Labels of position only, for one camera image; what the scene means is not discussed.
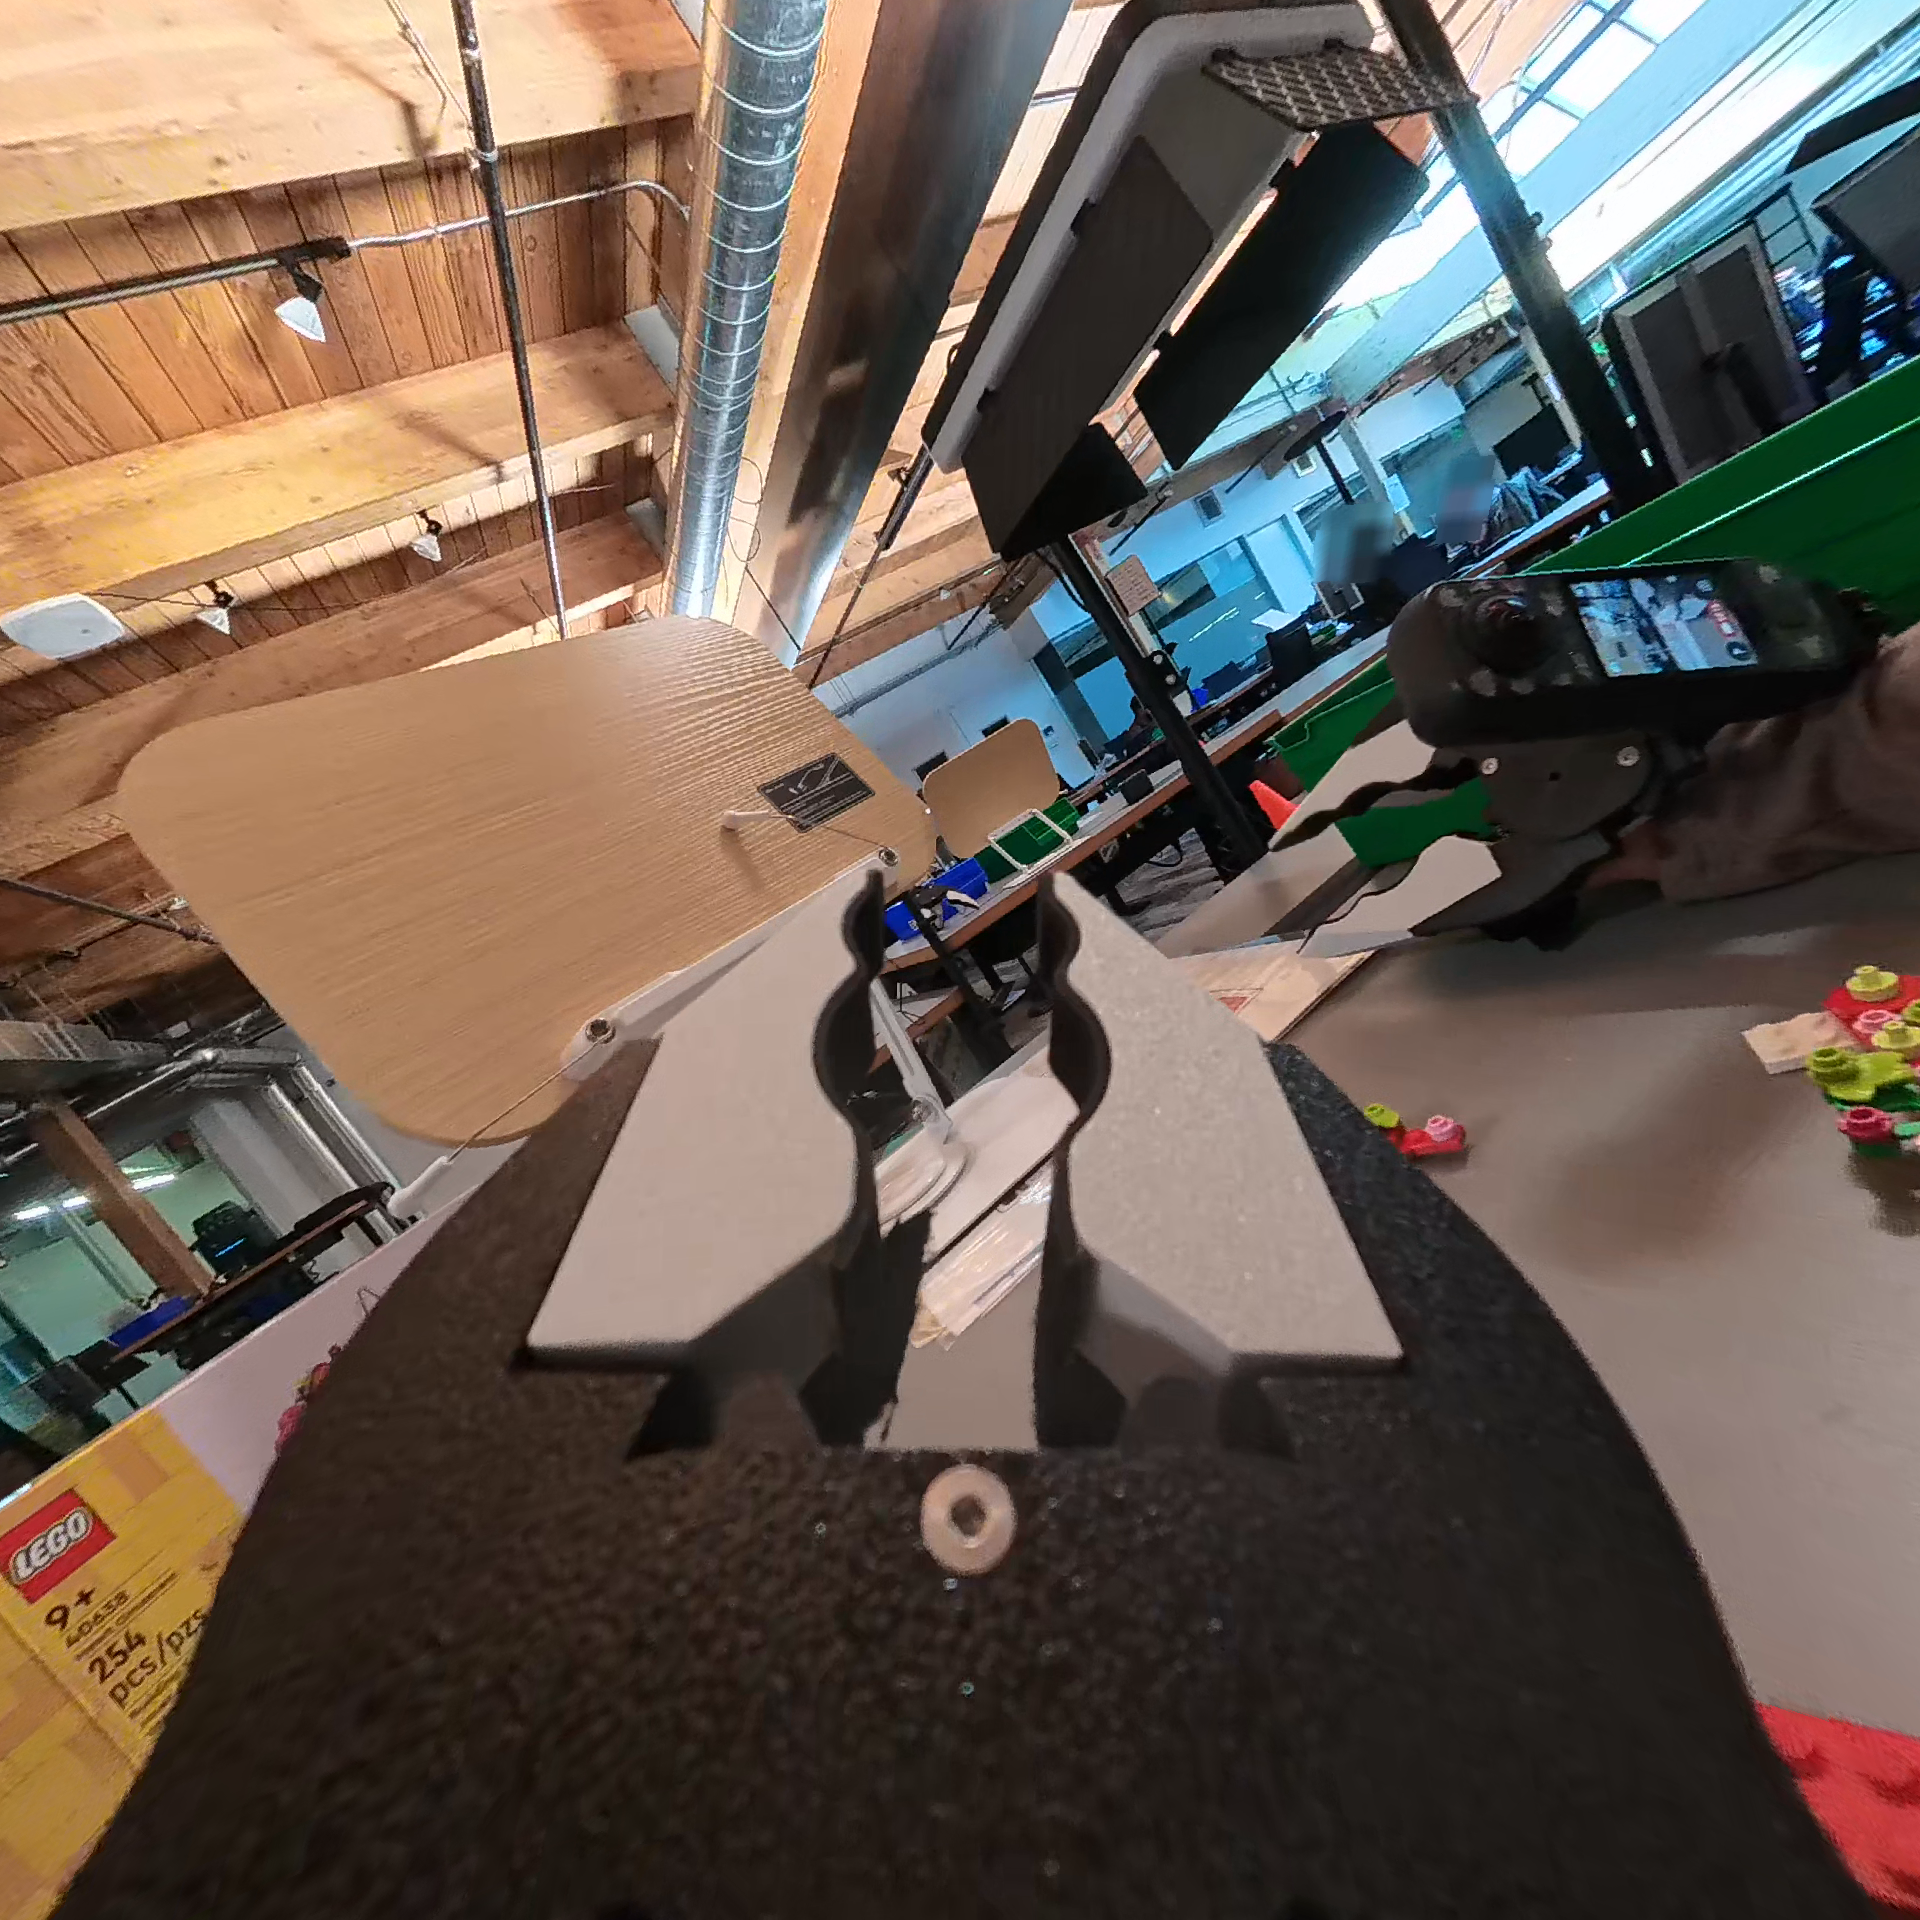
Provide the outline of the spiral metal air duct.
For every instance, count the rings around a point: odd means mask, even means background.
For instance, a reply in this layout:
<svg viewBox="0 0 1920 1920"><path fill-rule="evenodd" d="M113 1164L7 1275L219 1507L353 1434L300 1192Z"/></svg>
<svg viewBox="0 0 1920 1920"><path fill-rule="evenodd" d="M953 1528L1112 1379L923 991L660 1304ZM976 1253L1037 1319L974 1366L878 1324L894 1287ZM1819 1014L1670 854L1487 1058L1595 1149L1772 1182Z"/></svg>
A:
<svg viewBox="0 0 1920 1920"><path fill-rule="evenodd" d="M827 2L704 10L665 604L705 616L729 546Z"/></svg>

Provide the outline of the clear plastic bag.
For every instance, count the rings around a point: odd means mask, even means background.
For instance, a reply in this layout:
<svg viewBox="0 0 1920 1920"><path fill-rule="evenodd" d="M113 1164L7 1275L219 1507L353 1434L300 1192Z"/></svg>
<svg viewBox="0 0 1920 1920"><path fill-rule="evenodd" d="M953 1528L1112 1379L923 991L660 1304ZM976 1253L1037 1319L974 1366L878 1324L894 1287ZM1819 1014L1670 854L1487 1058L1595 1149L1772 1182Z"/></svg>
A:
<svg viewBox="0 0 1920 1920"><path fill-rule="evenodd" d="M912 1351L950 1346L1040 1272L1052 1188L1054 1166L1044 1164L928 1266L908 1335Z"/></svg>

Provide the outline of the black metal pole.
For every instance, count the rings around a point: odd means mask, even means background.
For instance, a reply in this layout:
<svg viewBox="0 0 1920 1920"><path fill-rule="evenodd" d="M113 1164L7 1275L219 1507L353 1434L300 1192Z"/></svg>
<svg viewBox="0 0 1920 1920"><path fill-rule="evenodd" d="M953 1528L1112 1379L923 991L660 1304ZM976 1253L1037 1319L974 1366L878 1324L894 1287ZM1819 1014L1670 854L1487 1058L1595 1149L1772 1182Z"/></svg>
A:
<svg viewBox="0 0 1920 1920"><path fill-rule="evenodd" d="M1088 550L1078 542L1052 542L1044 546L1044 557L1060 586L1070 589L1070 594L1105 635L1116 658L1121 663L1133 695L1151 716L1165 742L1175 749L1175 757L1187 775L1189 792L1208 823L1203 838L1214 856L1215 872L1223 880L1239 878L1263 854L1263 835L1254 827L1248 807L1236 800L1225 775L1220 775L1217 765L1214 765L1207 748L1192 731L1192 725L1176 707L1172 692L1167 690L1164 667L1151 664L1144 639L1136 631L1133 619L1121 613L1116 589L1088 559Z"/></svg>
<svg viewBox="0 0 1920 1920"><path fill-rule="evenodd" d="M1579 442L1611 490L1614 508L1632 512L1651 502L1657 487L1643 446L1549 262L1542 234L1497 154L1447 31L1427 2L1383 2L1380 10L1406 61L1443 87L1433 115L1436 130L1557 390L1567 402Z"/></svg>

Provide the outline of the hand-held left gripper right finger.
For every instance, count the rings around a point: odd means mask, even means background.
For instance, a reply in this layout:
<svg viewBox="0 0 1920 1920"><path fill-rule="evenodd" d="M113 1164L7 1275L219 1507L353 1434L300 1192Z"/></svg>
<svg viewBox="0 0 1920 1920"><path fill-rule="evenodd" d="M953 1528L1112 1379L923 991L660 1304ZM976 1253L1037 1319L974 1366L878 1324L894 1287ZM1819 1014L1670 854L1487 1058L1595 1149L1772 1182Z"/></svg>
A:
<svg viewBox="0 0 1920 1920"><path fill-rule="evenodd" d="M1263 1387L1404 1343L1253 1026L1076 880L1040 886L1052 1151L1043 1450L1263 1450Z"/></svg>

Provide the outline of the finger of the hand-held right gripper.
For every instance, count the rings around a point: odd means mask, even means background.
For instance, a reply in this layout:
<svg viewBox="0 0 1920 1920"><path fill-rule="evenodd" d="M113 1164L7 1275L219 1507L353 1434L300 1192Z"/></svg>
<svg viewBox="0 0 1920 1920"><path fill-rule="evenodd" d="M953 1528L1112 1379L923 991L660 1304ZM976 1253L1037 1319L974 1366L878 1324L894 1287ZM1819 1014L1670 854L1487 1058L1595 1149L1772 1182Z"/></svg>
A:
<svg viewBox="0 0 1920 1920"><path fill-rule="evenodd" d="M1417 856L1449 835L1481 836L1481 775L1406 723L1350 744L1300 797L1273 852L1333 831L1350 856Z"/></svg>
<svg viewBox="0 0 1920 1920"><path fill-rule="evenodd" d="M1422 928L1502 878L1495 846L1464 835L1428 844L1391 882L1372 884L1300 942L1300 958L1375 952L1422 940Z"/></svg>

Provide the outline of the large green plastic bin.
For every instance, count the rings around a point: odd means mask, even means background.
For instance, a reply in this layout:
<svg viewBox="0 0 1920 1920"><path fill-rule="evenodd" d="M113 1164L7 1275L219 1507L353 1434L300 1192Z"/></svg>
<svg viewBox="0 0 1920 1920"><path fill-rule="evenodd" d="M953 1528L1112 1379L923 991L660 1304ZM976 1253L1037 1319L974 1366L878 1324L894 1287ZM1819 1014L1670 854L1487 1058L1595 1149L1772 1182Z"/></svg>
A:
<svg viewBox="0 0 1920 1920"><path fill-rule="evenodd" d="M1758 559L1918 619L1918 365L1833 399L1529 573Z"/></svg>

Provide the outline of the small green bin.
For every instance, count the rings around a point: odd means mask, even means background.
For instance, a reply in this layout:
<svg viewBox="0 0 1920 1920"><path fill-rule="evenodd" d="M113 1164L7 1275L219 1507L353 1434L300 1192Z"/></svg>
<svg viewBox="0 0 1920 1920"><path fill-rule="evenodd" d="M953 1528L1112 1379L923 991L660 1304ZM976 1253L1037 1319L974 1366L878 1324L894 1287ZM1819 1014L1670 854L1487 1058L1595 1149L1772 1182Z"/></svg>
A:
<svg viewBox="0 0 1920 1920"><path fill-rule="evenodd" d="M990 831L987 844L974 859L990 884L1016 880L1065 852L1076 838L1080 820L1080 810L1070 797L1057 797Z"/></svg>

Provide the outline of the black light track rail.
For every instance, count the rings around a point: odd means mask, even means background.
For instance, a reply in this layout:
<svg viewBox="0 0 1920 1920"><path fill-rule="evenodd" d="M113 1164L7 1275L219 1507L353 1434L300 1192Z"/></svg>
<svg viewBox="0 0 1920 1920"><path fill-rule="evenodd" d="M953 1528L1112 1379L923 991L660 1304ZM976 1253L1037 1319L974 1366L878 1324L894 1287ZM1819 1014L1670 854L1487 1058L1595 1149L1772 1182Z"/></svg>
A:
<svg viewBox="0 0 1920 1920"><path fill-rule="evenodd" d="M342 235L324 235L319 239L303 239L293 246L276 246L246 256L227 256L205 260L192 268L161 270L129 278L99 280L78 291L57 294L36 294L14 302L1 302L1 326L21 326L44 320L62 320L89 308L125 304L144 298L167 298L189 292L228 280L243 280L257 274L286 276L300 298L318 298L323 291L319 266L347 260L356 252L356 243Z"/></svg>

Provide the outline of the red lego frame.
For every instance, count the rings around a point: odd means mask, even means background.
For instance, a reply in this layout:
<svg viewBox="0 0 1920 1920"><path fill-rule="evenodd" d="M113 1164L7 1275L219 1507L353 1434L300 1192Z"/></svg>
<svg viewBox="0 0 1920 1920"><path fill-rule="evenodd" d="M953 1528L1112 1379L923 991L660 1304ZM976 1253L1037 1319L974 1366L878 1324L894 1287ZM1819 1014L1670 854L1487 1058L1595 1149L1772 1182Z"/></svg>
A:
<svg viewBox="0 0 1920 1920"><path fill-rule="evenodd" d="M1759 1706L1767 1735L1868 1898L1918 1915L1918 1739Z"/></svg>

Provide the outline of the flower lego assembly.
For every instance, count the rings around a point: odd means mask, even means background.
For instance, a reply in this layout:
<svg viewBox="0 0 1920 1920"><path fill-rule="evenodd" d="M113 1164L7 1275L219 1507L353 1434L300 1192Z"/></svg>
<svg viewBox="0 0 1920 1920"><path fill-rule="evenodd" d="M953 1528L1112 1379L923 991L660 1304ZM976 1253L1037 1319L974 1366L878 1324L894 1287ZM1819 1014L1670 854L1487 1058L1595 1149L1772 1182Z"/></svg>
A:
<svg viewBox="0 0 1920 1920"><path fill-rule="evenodd" d="M1918 1156L1918 975L1859 964L1827 998L1833 1037L1804 1074L1859 1160Z"/></svg>

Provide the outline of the white ceiling access point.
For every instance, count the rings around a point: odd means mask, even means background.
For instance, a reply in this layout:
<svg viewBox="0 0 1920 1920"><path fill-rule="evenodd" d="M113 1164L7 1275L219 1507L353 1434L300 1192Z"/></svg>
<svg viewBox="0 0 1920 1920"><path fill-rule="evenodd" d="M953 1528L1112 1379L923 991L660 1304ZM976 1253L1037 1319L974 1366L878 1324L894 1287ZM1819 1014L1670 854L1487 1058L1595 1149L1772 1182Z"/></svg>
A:
<svg viewBox="0 0 1920 1920"><path fill-rule="evenodd" d="M84 592L64 592L1 613L1 635L45 661L78 661L129 637L125 622Z"/></svg>

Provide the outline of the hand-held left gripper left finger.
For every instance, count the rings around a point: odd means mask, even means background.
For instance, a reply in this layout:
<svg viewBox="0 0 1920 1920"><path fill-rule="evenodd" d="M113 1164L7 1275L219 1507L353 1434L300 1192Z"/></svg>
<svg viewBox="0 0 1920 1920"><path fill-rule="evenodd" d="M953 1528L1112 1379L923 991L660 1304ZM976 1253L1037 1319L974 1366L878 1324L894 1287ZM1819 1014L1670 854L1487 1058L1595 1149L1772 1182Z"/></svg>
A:
<svg viewBox="0 0 1920 1920"><path fill-rule="evenodd" d="M896 1396L918 1277L855 1115L881 896L878 868L827 882L668 1022L527 1326L536 1368L662 1382L647 1450L774 1387L857 1450Z"/></svg>

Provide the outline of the black computer monitor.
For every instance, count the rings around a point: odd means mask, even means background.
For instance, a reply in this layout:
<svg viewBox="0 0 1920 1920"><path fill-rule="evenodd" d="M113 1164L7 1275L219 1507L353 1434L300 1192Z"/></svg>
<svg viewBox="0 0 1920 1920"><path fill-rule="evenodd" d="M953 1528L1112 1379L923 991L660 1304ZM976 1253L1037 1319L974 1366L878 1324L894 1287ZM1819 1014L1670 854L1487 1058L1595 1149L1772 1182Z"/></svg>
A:
<svg viewBox="0 0 1920 1920"><path fill-rule="evenodd" d="M1653 468L1672 487L1821 405L1756 221L1611 304L1600 338Z"/></svg>

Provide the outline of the yellow lego box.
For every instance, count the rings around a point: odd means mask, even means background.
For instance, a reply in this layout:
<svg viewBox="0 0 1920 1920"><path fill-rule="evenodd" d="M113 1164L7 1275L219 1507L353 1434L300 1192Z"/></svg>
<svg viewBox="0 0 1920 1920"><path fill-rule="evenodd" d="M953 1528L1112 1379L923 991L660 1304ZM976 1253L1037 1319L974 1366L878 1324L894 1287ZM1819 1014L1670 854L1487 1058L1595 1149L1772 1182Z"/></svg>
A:
<svg viewBox="0 0 1920 1920"><path fill-rule="evenodd" d="M460 1205L323 1283L1 1507L1 1915L48 1915L144 1770L261 1483Z"/></svg>

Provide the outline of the beige paper sheet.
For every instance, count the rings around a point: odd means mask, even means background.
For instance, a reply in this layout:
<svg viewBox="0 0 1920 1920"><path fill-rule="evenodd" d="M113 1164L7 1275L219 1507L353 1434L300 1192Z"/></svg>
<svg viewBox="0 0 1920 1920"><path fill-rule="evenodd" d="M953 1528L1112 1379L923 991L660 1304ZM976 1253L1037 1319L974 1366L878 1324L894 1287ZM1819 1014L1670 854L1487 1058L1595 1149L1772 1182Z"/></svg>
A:
<svg viewBox="0 0 1920 1920"><path fill-rule="evenodd" d="M1303 955L1289 942L1259 942L1227 951L1176 955L1172 964L1217 1006L1248 1024L1262 1043L1284 1037L1368 952Z"/></svg>

